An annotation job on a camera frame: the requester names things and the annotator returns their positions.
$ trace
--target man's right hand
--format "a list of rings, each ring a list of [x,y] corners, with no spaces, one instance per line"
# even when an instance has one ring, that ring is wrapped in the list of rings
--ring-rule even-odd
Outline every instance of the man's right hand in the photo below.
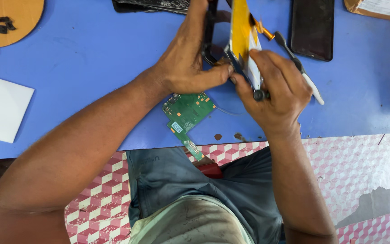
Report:
[[[299,136],[297,118],[311,99],[311,87],[290,59],[271,51],[253,49],[249,54],[264,78],[261,88],[270,93],[270,98],[255,101],[251,86],[234,73],[230,78],[247,112],[268,141]]]

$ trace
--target phone screen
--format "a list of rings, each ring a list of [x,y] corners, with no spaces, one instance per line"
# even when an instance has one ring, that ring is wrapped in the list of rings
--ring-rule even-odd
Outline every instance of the phone screen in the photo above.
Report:
[[[294,0],[292,17],[291,50],[331,61],[334,0]]]

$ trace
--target white cable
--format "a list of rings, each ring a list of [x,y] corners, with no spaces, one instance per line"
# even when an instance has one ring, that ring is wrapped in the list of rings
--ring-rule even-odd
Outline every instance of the white cable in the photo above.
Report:
[[[229,114],[229,115],[232,115],[232,116],[240,116],[240,115],[244,115],[244,113],[242,114],[237,114],[237,113],[231,113],[231,112],[228,112],[226,111],[225,109],[221,109],[219,107],[216,106],[217,109],[221,110],[222,112],[226,113],[226,114]]]

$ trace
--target blue table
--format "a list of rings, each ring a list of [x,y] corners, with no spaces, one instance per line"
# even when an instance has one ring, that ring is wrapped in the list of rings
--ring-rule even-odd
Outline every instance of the blue table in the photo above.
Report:
[[[299,119],[302,138],[390,133],[390,21],[349,13],[342,0],[335,2],[333,61],[300,57],[326,103],[311,99]],[[288,36],[289,0],[248,4],[268,30]],[[183,19],[170,13],[118,14],[111,0],[46,1],[35,30],[0,48],[0,79],[35,88],[14,143],[0,141],[0,158],[17,157],[63,120],[153,65]],[[274,41],[261,37],[261,45],[286,56]],[[245,113],[231,82],[206,93],[216,106]],[[166,126],[161,105],[120,150],[181,146]],[[237,132],[247,141],[266,140],[247,113],[231,116],[217,109],[189,137],[197,145],[241,142]],[[222,139],[217,141],[216,134]]]

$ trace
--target white t-shirt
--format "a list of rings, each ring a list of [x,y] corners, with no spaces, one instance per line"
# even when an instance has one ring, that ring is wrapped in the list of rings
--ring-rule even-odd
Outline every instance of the white t-shirt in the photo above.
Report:
[[[129,244],[253,244],[234,213],[218,199],[183,196],[133,225]]]

